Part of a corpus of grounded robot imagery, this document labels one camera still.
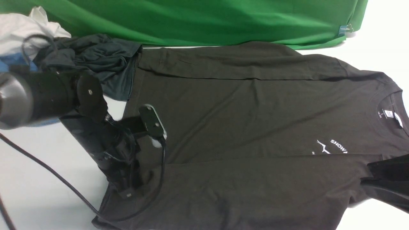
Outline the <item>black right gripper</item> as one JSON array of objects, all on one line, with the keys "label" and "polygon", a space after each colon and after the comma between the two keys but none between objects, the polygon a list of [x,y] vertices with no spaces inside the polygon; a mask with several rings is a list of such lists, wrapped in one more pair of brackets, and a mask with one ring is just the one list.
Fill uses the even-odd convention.
[{"label": "black right gripper", "polygon": [[409,156],[368,163],[371,177],[360,179],[365,193],[372,199],[409,212]]}]

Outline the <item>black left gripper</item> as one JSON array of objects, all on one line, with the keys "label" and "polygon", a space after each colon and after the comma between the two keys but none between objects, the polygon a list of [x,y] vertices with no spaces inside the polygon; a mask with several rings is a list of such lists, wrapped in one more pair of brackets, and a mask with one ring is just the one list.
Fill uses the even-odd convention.
[{"label": "black left gripper", "polygon": [[60,122],[86,150],[121,198],[132,198],[142,185],[137,139],[147,135],[140,116],[114,120],[107,115],[97,123],[80,115],[67,115]]}]

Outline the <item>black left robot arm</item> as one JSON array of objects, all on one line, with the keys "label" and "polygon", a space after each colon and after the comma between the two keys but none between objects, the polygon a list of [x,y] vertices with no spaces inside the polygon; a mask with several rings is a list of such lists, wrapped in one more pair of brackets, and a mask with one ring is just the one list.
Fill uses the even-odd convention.
[{"label": "black left robot arm", "polygon": [[107,177],[121,198],[142,185],[137,139],[147,134],[139,116],[115,121],[99,80],[85,72],[1,73],[1,129],[59,119]]}]

